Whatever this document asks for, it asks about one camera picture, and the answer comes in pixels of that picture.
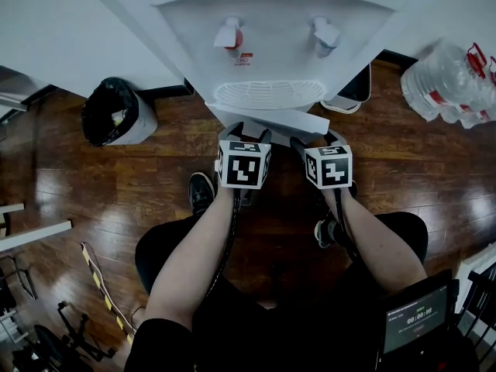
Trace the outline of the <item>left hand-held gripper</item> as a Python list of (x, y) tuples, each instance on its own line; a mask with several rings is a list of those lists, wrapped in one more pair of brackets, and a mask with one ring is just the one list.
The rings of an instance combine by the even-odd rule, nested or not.
[(219, 134), (215, 172), (224, 188), (261, 189), (271, 157), (272, 132), (265, 129), (255, 143), (240, 141), (244, 122), (236, 122)]

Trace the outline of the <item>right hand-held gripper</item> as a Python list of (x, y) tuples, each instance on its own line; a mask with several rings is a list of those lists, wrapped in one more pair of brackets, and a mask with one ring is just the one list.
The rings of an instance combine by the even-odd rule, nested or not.
[(292, 136), (290, 148), (305, 162), (305, 176), (318, 189), (350, 187), (353, 154), (346, 139), (329, 129), (324, 140), (327, 146), (306, 149), (300, 139)]

